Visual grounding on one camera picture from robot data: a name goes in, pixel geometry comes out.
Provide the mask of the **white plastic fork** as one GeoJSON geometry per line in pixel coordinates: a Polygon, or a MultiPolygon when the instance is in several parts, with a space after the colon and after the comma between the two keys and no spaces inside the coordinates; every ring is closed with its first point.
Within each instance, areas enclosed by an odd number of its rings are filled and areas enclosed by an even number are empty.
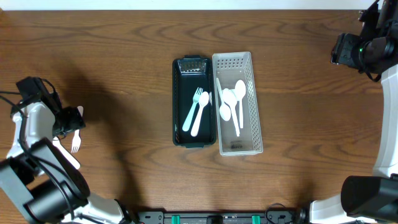
{"type": "Polygon", "coordinates": [[[78,170],[81,167],[81,164],[78,162],[78,160],[62,146],[58,137],[54,137],[52,143],[75,169],[78,170]]]}
{"type": "MultiPolygon", "coordinates": [[[[83,116],[84,108],[83,108],[82,106],[78,106],[77,108],[78,108],[78,110],[79,110],[80,115],[83,116]]],[[[77,130],[74,132],[74,136],[73,136],[73,139],[72,139],[72,148],[71,148],[71,152],[72,152],[72,153],[78,152],[79,149],[80,149],[80,145],[81,145],[80,130],[77,129],[77,130]]]]}

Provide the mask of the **mint green plastic utensil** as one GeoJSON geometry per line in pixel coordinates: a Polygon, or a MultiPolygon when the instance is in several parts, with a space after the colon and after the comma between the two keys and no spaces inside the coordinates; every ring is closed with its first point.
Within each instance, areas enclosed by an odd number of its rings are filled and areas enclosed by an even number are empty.
{"type": "Polygon", "coordinates": [[[193,118],[193,113],[195,111],[195,108],[196,108],[196,106],[197,106],[197,104],[199,102],[199,99],[200,99],[200,96],[201,96],[202,93],[203,93],[203,88],[198,87],[196,89],[196,91],[195,91],[194,96],[193,96],[193,103],[192,103],[192,106],[190,108],[190,111],[188,112],[188,115],[187,115],[187,117],[186,117],[186,119],[185,119],[185,121],[183,123],[183,126],[182,126],[182,130],[184,132],[187,132],[190,129],[190,125],[192,123],[192,118],[193,118]]]}

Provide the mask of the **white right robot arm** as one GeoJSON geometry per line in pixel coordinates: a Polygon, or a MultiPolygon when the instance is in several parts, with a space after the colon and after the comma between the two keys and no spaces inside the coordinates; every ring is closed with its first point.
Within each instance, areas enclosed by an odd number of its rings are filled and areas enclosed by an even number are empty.
{"type": "Polygon", "coordinates": [[[310,223],[397,222],[397,37],[342,34],[332,63],[376,74],[383,90],[379,152],[370,176],[351,175],[338,195],[310,204],[310,223]]]}

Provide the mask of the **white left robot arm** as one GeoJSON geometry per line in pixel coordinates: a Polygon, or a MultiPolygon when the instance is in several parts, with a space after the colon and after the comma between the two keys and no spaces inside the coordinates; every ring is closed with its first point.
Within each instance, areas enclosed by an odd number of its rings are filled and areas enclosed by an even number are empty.
{"type": "Polygon", "coordinates": [[[43,102],[12,115],[14,142],[1,162],[1,188],[29,223],[134,223],[115,199],[90,192],[52,142],[55,116],[43,102]]]}

